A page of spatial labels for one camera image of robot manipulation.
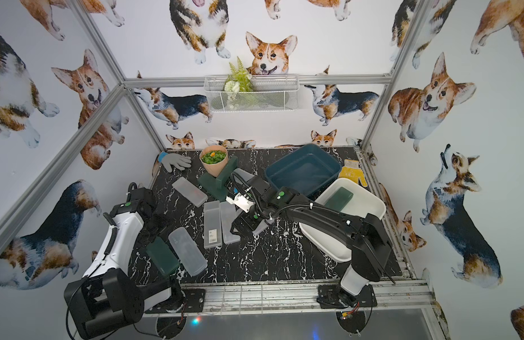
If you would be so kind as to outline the dark green case with pens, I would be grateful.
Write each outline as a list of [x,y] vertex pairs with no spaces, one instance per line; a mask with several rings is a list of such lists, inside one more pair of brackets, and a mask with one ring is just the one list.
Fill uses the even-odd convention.
[[333,211],[341,212],[352,200],[354,193],[349,191],[347,188],[340,187],[335,193],[333,193],[324,206],[332,209]]

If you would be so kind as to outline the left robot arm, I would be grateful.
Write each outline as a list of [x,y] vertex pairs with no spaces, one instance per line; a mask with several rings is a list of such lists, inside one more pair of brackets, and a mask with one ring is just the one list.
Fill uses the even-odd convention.
[[82,278],[64,292],[66,321],[74,323],[82,339],[95,339],[136,324],[147,310],[165,300],[182,304],[183,293],[172,278],[139,286],[127,274],[136,239],[156,207],[151,190],[131,183],[127,201],[103,215],[109,228],[99,254]]

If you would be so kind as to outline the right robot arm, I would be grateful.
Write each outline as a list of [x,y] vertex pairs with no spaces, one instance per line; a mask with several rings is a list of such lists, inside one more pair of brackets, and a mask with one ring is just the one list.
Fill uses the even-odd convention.
[[389,276],[386,265],[392,242],[376,215],[368,213],[361,217],[338,212],[292,188],[275,190],[259,177],[246,181],[233,172],[231,182],[238,190],[234,204],[243,211],[232,223],[240,235],[254,231],[261,221],[270,225],[279,218],[322,232],[351,252],[351,262],[339,289],[351,297],[358,296],[368,283]]

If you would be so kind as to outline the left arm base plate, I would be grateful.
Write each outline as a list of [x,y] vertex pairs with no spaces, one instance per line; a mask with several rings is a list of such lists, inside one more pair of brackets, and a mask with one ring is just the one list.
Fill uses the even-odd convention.
[[181,301],[175,301],[170,297],[170,299],[147,310],[145,314],[202,313],[206,293],[205,289],[200,288],[185,289],[181,293],[183,298]]

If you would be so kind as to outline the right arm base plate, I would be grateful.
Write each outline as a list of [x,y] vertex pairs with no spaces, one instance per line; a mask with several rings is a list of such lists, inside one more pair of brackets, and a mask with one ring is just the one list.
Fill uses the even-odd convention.
[[317,303],[321,309],[345,310],[353,307],[377,307],[378,302],[371,285],[364,286],[357,296],[353,296],[339,285],[320,285],[317,287]]

